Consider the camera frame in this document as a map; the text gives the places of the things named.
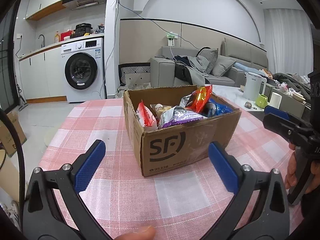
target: pink checkered tablecloth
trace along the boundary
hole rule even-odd
[[[156,239],[198,240],[233,196],[226,191],[208,158],[144,178],[125,128],[122,99],[87,101],[76,106],[39,166],[55,170],[73,163],[96,139],[106,143],[106,155],[80,196],[113,238],[153,225]],[[278,167],[283,177],[292,153],[284,139],[265,130],[262,122],[246,111],[242,111],[226,151],[240,164],[249,164],[256,171],[269,172]],[[67,223],[76,227],[60,193],[55,192]],[[238,226],[246,223],[257,196],[255,192]],[[293,231],[302,221],[300,206],[290,208],[290,217]]]

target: human hand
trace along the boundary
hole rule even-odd
[[[289,148],[295,150],[295,145],[289,143]],[[295,157],[295,152],[292,153],[287,169],[287,175],[285,176],[284,185],[286,189],[297,185],[297,178],[294,174],[297,169],[297,161]],[[313,180],[311,181],[309,187],[306,190],[306,194],[312,192],[320,185],[320,163],[312,162],[311,163],[311,173],[314,175]]]
[[[153,240],[156,230],[153,226],[139,228],[136,232],[118,236],[115,240]]]

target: range hood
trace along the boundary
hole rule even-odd
[[[62,0],[62,5],[71,10],[75,10],[105,2],[106,0]]]

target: white curtain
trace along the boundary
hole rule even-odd
[[[313,71],[310,23],[302,10],[267,9],[266,50],[269,70],[307,75]]]

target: white and red snack package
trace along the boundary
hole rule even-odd
[[[147,108],[143,101],[138,105],[138,109],[136,111],[138,120],[145,131],[155,131],[158,129],[157,122],[149,108]]]

